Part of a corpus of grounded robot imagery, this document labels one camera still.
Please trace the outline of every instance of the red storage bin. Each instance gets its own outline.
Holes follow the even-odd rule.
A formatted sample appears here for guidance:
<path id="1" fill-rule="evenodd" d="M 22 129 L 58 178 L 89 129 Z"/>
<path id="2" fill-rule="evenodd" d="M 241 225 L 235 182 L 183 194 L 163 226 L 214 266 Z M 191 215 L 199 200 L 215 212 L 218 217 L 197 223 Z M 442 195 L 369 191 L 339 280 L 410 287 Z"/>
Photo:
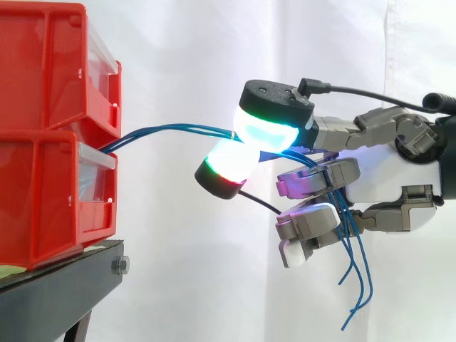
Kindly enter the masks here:
<path id="1" fill-rule="evenodd" d="M 80 4 L 0 1 L 0 129 L 120 137 L 120 73 Z"/>
<path id="2" fill-rule="evenodd" d="M 115 233 L 117 160 L 67 131 L 0 130 L 0 265 L 33 269 Z"/>

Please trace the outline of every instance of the cable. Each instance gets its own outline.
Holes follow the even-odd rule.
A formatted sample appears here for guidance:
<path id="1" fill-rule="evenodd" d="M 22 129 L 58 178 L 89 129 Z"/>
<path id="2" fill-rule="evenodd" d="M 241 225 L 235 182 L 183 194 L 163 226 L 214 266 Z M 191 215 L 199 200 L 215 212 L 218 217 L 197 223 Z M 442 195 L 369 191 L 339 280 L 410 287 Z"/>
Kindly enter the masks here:
<path id="1" fill-rule="evenodd" d="M 290 151 L 284 151 L 284 153 L 286 153 L 286 154 L 290 154 L 290 155 L 291 154 L 298 154 L 299 155 L 299 153 L 297 153 L 297 152 L 295 152 L 295 153 L 289 153 L 289 152 Z M 305 165 L 317 165 L 316 162 L 314 162 L 310 158 L 306 157 L 305 155 L 300 155 L 299 157 L 295 156 L 295 158 L 296 159 L 300 159 L 300 161 L 303 164 L 305 164 Z M 339 284 L 342 284 L 342 282 L 345 280 L 345 278 L 347 277 L 348 273 L 350 272 L 351 268 L 353 267 L 355 269 L 355 271 L 356 271 L 356 274 L 358 275 L 358 279 L 360 281 L 360 288 L 361 288 L 360 289 L 360 296 L 359 296 L 359 298 L 358 298 L 358 300 L 356 302 L 355 307 L 350 310 L 350 315 L 346 319 L 345 323 L 342 325 L 341 330 L 344 331 L 345 328 L 347 327 L 348 323 L 350 322 L 350 320 L 355 316 L 356 312 L 359 309 L 361 309 L 362 307 L 364 307 L 370 301 L 370 299 L 372 298 L 373 285 L 372 285 L 372 278 L 370 276 L 371 273 L 370 273 L 369 266 L 368 266 L 368 260 L 367 260 L 367 257 L 366 257 L 366 253 L 364 251 L 363 242 L 361 241 L 361 237 L 359 236 L 359 231 L 358 231 L 358 228 L 356 226 L 356 223 L 355 223 L 355 220 L 353 218 L 353 215 L 351 214 L 351 211 L 349 210 L 348 205 L 346 204 L 346 202 L 345 202 L 344 198 L 342 197 L 340 191 L 339 190 L 335 190 L 334 194 L 335 194 L 339 209 L 340 209 L 341 214 L 342 214 L 343 226 L 344 226 L 344 229 L 345 229 L 345 236 L 346 236 L 346 240 L 347 240 L 346 243 L 343 240 L 343 236 L 342 236 L 342 233 L 341 233 L 341 226 L 340 225 L 337 227 L 336 231 L 338 233 L 338 238 L 342 241 L 342 243 L 343 243 L 344 247 L 346 248 L 346 251 L 347 251 L 347 253 L 348 253 L 349 257 L 350 257 L 350 260 L 351 260 L 351 264 L 350 264 L 347 272 L 344 274 L 343 278 L 339 282 Z M 329 201 L 333 205 L 336 204 L 336 201 L 334 201 L 334 198 L 332 198 L 332 194 L 329 194 Z M 356 264 L 356 261 L 354 259 L 353 249 L 352 249 L 351 243 L 350 243 L 350 232 L 348 230 L 347 217 L 348 217 L 348 220 L 351 223 L 351 226 L 352 226 L 353 232 L 355 233 L 356 239 L 358 240 L 358 243 L 359 243 L 359 246 L 360 246 L 360 250 L 361 250 L 361 254 L 363 256 L 364 266 L 366 268 L 366 273 L 367 273 L 367 276 L 368 276 L 370 293 L 369 293 L 368 298 L 363 303 L 361 303 L 361 301 L 363 300 L 363 296 L 364 296 L 364 281 L 363 281 L 363 277 L 361 275 L 361 272 L 360 272 L 360 270 L 358 268 L 358 265 Z"/>
<path id="2" fill-rule="evenodd" d="M 216 128 L 212 126 L 206 125 L 194 125 L 189 123 L 174 123 L 169 125 L 161 125 L 155 127 L 146 127 L 140 128 L 139 130 L 134 130 L 131 133 L 121 137 L 121 139 L 112 142 L 109 145 L 101 148 L 100 151 L 104 153 L 111 153 L 115 150 L 125 146 L 133 141 L 145 137 L 146 135 L 153 134 L 156 132 L 160 132 L 162 130 L 180 130 L 183 132 L 195 133 L 200 135 L 208 135 L 211 137 L 216 138 L 225 138 L 225 139 L 233 139 L 236 141 L 240 141 L 239 137 L 236 133 L 232 132 L 231 130 L 224 130 L 221 128 Z"/>
<path id="3" fill-rule="evenodd" d="M 248 192 L 240 190 L 238 192 L 238 194 L 248 198 L 249 200 L 251 199 L 252 201 L 254 201 L 254 202 L 258 203 L 258 204 L 261 204 L 263 207 L 268 208 L 269 210 L 271 210 L 272 212 L 276 213 L 277 215 L 280 215 L 282 213 L 280 210 L 278 210 L 277 208 L 273 207 L 269 203 L 265 202 L 262 199 L 259 199 L 258 197 L 255 197 L 254 195 L 249 194 Z"/>
<path id="4" fill-rule="evenodd" d="M 418 112 L 428 113 L 428 114 L 436 114 L 438 113 L 436 109 L 424 108 L 420 105 L 413 105 L 412 103 L 407 103 L 405 101 L 398 100 L 397 98 L 391 98 L 386 95 L 372 93 L 370 91 L 355 89 L 355 88 L 348 88 L 348 87 L 338 87 L 331 85 L 331 92 L 332 93 L 345 93 L 345 94 L 353 94 L 364 96 L 367 98 L 375 98 L 376 100 L 385 101 L 388 103 L 392 103 L 393 105 L 399 105 L 400 107 L 409 108 L 412 110 L 416 110 Z"/>
<path id="5" fill-rule="evenodd" d="M 285 151 L 282 151 L 282 153 L 277 153 L 277 155 L 282 158 L 300 162 L 301 164 L 304 164 L 307 167 L 317 166 L 317 163 L 314 162 L 312 159 L 302 155 L 299 152 L 293 151 L 293 150 L 285 150 Z"/>

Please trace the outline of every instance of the blue wire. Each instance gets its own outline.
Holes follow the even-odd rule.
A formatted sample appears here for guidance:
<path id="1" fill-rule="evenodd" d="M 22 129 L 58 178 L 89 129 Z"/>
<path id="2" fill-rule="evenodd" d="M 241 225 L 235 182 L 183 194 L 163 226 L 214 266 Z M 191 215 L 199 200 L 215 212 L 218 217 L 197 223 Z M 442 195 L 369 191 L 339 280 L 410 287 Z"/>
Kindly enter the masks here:
<path id="1" fill-rule="evenodd" d="M 299 161 L 301 161 L 306 166 L 311 167 L 311 166 L 315 166 L 316 165 L 316 163 L 313 160 L 311 160 L 310 158 L 307 158 L 305 155 L 300 155 L 299 157 L 297 157 L 297 156 L 295 157 L 295 154 L 300 155 L 299 153 L 294 152 L 294 151 L 290 151 L 290 150 L 282 152 L 282 155 L 286 155 L 287 157 L 290 157 L 290 156 L 293 155 L 294 159 L 298 159 Z M 340 229 L 340 225 L 337 228 L 337 233 L 338 233 L 339 239 L 343 242 L 343 245 L 346 248 L 346 251 L 348 252 L 348 255 L 349 255 L 350 260 L 351 260 L 351 265 L 349 266 L 346 274 L 344 274 L 344 277 L 341 279 L 341 281 L 339 283 L 342 284 L 343 280 L 345 280 L 345 278 L 347 277 L 348 273 L 350 272 L 351 267 L 353 267 L 355 269 L 355 271 L 356 271 L 356 274 L 358 275 L 358 278 L 359 278 L 359 281 L 360 281 L 360 288 L 361 288 L 360 296 L 358 298 L 358 301 L 356 302 L 355 307 L 350 310 L 350 312 L 351 312 L 350 315 L 346 319 L 345 323 L 342 325 L 341 330 L 344 331 L 345 328 L 347 327 L 348 323 L 350 322 L 350 320 L 355 316 L 356 312 L 360 308 L 364 307 L 370 301 L 370 299 L 372 298 L 373 286 L 372 286 L 372 279 L 371 279 L 371 276 L 370 276 L 371 273 L 369 271 L 369 266 L 368 266 L 368 260 L 367 260 L 367 257 L 366 257 L 366 253 L 364 251 L 363 242 L 361 241 L 361 237 L 359 236 L 359 231 L 358 231 L 358 228 L 356 226 L 355 220 L 353 219 L 353 215 L 351 214 L 351 212 L 350 212 L 350 210 L 348 208 L 348 205 L 346 204 L 344 198 L 342 197 L 341 193 L 338 190 L 335 191 L 335 195 L 336 195 L 336 199 L 337 199 L 337 201 L 339 203 L 339 207 L 340 207 L 340 209 L 342 211 L 343 225 L 345 227 L 345 235 L 346 235 L 346 239 L 347 239 L 347 244 L 344 243 L 343 236 L 342 236 L 341 229 Z M 335 202 L 334 202 L 333 198 L 331 197 L 331 195 L 329 196 L 329 199 L 330 199 L 331 203 L 335 204 Z M 358 240 L 358 243 L 360 245 L 361 254 L 363 255 L 363 261 L 364 261 L 364 265 L 365 265 L 365 268 L 366 268 L 366 273 L 368 275 L 368 280 L 369 280 L 369 289 L 370 289 L 369 297 L 361 305 L 360 305 L 360 303 L 363 300 L 363 296 L 364 296 L 364 282 L 363 282 L 363 277 L 361 275 L 361 272 L 360 272 L 360 270 L 358 268 L 358 265 L 356 264 L 354 256 L 353 256 L 353 250 L 351 248 L 351 243 L 350 243 L 350 233 L 349 233 L 349 230 L 348 230 L 348 223 L 347 223 L 347 219 L 346 219 L 347 216 L 348 216 L 348 219 L 350 220 L 351 226 L 353 228 L 353 232 L 356 235 L 356 239 Z"/>
<path id="2" fill-rule="evenodd" d="M 337 207 L 336 206 L 336 201 L 334 200 L 334 195 L 332 193 L 328 193 L 328 197 L 329 197 L 329 202 L 334 206 L 334 207 Z M 347 251 L 348 255 L 350 255 L 350 251 L 351 249 L 348 248 L 348 245 L 347 243 L 345 242 L 345 239 L 341 238 L 342 237 L 342 233 L 341 233 L 341 225 L 338 225 L 337 226 L 337 230 L 338 230 L 338 235 L 339 235 L 339 239 L 342 241 L 342 244 L 343 244 L 343 247 L 345 248 L 345 250 Z"/>
<path id="3" fill-rule="evenodd" d="M 193 124 L 177 123 L 177 124 L 169 124 L 169 125 L 162 125 L 162 126 L 155 126 L 155 127 L 140 128 L 139 130 L 135 130 L 131 133 L 128 133 L 121 139 L 118 139 L 115 142 L 112 142 L 111 144 L 106 145 L 105 147 L 100 149 L 100 151 L 102 151 L 104 153 L 111 153 L 111 152 L 121 148 L 122 146 L 132 143 L 133 141 L 135 141 L 137 139 L 145 137 L 146 135 L 149 135 L 149 134 L 160 132 L 162 130 L 180 130 L 183 132 L 195 133 L 195 134 L 206 135 L 206 136 L 211 136 L 211 137 L 216 137 L 216 138 L 232 139 L 231 130 L 224 130 L 221 128 L 215 128 L 215 127 L 206 126 L 206 125 L 193 125 Z M 241 141 L 236 134 L 234 136 L 234 139 L 236 141 Z M 301 153 L 293 151 L 293 150 L 285 150 L 282 153 L 277 153 L 276 155 L 278 155 L 279 157 L 282 157 L 282 158 L 300 162 L 307 167 L 317 166 L 317 163 L 314 162 L 312 159 L 306 157 L 305 155 L 302 155 Z M 345 227 L 345 235 L 346 235 L 347 242 L 345 243 L 345 241 L 343 239 L 340 225 L 337 227 L 337 233 L 338 233 L 339 239 L 342 241 L 346 251 L 348 252 L 348 255 L 351 260 L 351 263 L 350 263 L 350 266 L 349 266 L 347 272 L 344 274 L 342 279 L 339 281 L 339 285 L 342 284 L 343 281 L 346 279 L 346 277 L 350 273 L 350 270 L 352 269 L 352 267 L 355 268 L 358 278 L 360 280 L 360 285 L 361 285 L 360 297 L 358 299 L 358 302 L 355 305 L 355 308 L 351 309 L 350 316 L 347 318 L 346 322 L 342 326 L 341 330 L 343 331 L 345 329 L 345 327 L 347 326 L 348 322 L 353 318 L 353 316 L 355 315 L 357 310 L 364 307 L 370 301 L 370 299 L 372 298 L 372 295 L 373 295 L 373 286 L 372 286 L 372 279 L 370 276 L 371 273 L 369 270 L 366 253 L 364 251 L 363 243 L 359 236 L 358 228 L 356 227 L 355 221 L 353 219 L 353 215 L 351 214 L 345 200 L 343 199 L 343 197 L 341 196 L 341 194 L 338 190 L 335 191 L 335 195 L 336 195 L 337 202 L 339 204 L 339 208 L 342 211 L 343 225 Z M 330 200 L 331 204 L 335 206 L 336 203 L 334 201 L 334 198 L 332 197 L 332 194 L 329 194 L 329 200 Z M 353 257 L 353 250 L 352 250 L 351 243 L 350 243 L 350 234 L 348 231 L 346 215 L 348 215 L 348 219 L 350 220 L 351 226 L 353 228 L 353 231 L 354 231 L 356 238 L 358 240 L 358 243 L 360 245 L 361 254 L 363 255 L 363 261 L 364 261 L 364 264 L 366 267 L 366 273 L 368 275 L 368 280 L 369 280 L 369 289 L 370 289 L 369 297 L 361 305 L 360 305 L 360 302 L 364 295 L 364 283 L 363 283 L 363 278 L 361 276 L 359 268 L 356 265 L 356 262 Z"/>
<path id="4" fill-rule="evenodd" d="M 104 153 L 114 152 L 115 150 L 121 148 L 122 146 L 132 143 L 133 141 L 135 141 L 139 138 L 145 137 L 146 135 L 149 135 L 149 134 L 160 132 L 162 130 L 181 130 L 184 132 L 196 133 L 196 134 L 200 134 L 200 135 L 207 135 L 207 136 L 212 136 L 212 137 L 216 137 L 216 138 L 232 139 L 231 130 L 224 130 L 221 128 L 205 126 L 205 125 L 176 123 L 176 124 L 169 124 L 169 125 L 162 125 L 162 126 L 155 126 L 155 127 L 140 128 L 139 130 L 135 130 L 131 133 L 128 133 L 121 139 L 118 139 L 115 142 L 112 142 L 111 144 L 106 145 L 105 147 L 101 148 L 100 151 L 104 152 Z M 234 135 L 234 139 L 236 141 L 240 141 L 239 137 L 236 134 Z"/>
<path id="5" fill-rule="evenodd" d="M 356 226 L 356 223 L 355 223 L 355 220 L 353 218 L 353 215 L 351 214 L 350 210 L 348 210 L 348 207 L 347 207 L 347 204 L 344 203 L 345 206 L 346 206 L 346 210 L 347 210 L 347 213 L 348 213 L 348 218 L 350 219 L 350 223 L 351 223 L 351 226 L 353 228 L 353 231 L 355 232 L 355 235 L 356 235 L 356 239 L 358 240 L 358 243 L 359 243 L 359 248 L 361 250 L 361 255 L 363 256 L 363 261 L 364 261 L 364 267 L 366 268 L 366 274 L 368 276 L 368 282 L 369 282 L 369 296 L 368 298 L 359 306 L 359 309 L 363 308 L 371 299 L 372 299 L 372 295 L 373 295 L 373 285 L 372 285 L 372 277 L 370 276 L 371 275 L 371 271 L 369 269 L 369 263 L 368 263 L 368 258 L 366 256 L 366 252 L 364 251 L 364 246 L 363 246 L 363 242 L 361 241 L 361 237 L 359 235 L 359 231 L 358 231 L 358 228 Z"/>

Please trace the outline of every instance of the green light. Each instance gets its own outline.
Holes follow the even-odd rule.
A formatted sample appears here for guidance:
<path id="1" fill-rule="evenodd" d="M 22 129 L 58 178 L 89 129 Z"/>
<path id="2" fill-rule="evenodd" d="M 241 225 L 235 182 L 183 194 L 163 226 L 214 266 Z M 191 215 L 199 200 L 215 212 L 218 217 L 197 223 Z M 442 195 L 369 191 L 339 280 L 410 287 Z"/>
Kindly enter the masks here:
<path id="1" fill-rule="evenodd" d="M 206 157 L 206 163 L 219 176 L 242 183 L 252 173 L 259 160 L 259 150 L 233 140 L 220 140 Z"/>
<path id="2" fill-rule="evenodd" d="M 240 107 L 234 114 L 234 129 L 247 145 L 275 153 L 289 148 L 299 134 L 298 128 L 255 118 Z"/>

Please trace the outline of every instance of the white backdrop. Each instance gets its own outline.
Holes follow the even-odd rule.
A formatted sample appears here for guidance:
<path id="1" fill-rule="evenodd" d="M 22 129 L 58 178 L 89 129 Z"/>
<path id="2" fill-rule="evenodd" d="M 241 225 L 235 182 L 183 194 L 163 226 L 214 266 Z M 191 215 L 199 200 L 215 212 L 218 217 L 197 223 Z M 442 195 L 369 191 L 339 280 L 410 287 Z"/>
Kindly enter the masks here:
<path id="1" fill-rule="evenodd" d="M 455 93 L 450 0 L 83 3 L 123 63 L 124 134 L 178 122 L 231 128 L 253 78 L 317 78 L 416 103 L 430 91 Z M 342 118 L 380 105 L 342 94 L 314 100 L 317 115 Z M 352 276 L 337 286 L 348 266 L 342 246 L 284 269 L 269 212 L 216 199 L 194 181 L 215 143 L 158 133 L 118 151 L 115 237 L 131 268 L 94 309 L 88 342 L 454 340 L 450 204 L 416 234 L 365 234 L 375 294 L 341 333 L 359 292 Z M 294 166 L 261 165 L 245 188 L 286 209 L 274 175 Z"/>

